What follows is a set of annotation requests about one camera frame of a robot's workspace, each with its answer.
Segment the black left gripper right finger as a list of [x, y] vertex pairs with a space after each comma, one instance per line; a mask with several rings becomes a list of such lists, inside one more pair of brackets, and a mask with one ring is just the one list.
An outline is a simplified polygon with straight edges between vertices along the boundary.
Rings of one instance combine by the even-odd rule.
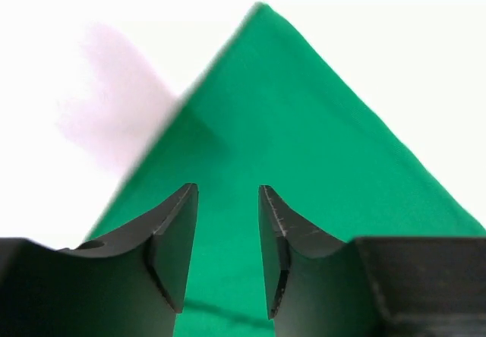
[[259, 188], [267, 315], [277, 336], [483, 336], [485, 239], [344, 242]]

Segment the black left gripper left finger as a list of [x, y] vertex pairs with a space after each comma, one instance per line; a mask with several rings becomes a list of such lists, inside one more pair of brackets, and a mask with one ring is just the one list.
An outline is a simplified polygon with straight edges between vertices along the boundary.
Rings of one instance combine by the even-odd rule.
[[182, 312], [198, 189], [75, 249], [1, 240], [3, 336], [171, 336]]

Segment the green t-shirt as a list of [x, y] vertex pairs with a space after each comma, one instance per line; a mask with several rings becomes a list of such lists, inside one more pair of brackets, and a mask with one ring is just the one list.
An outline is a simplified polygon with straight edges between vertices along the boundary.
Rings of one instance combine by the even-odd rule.
[[177, 336], [271, 336], [258, 188], [347, 241], [484, 228], [282, 16], [256, 5], [92, 231], [186, 183], [197, 229]]

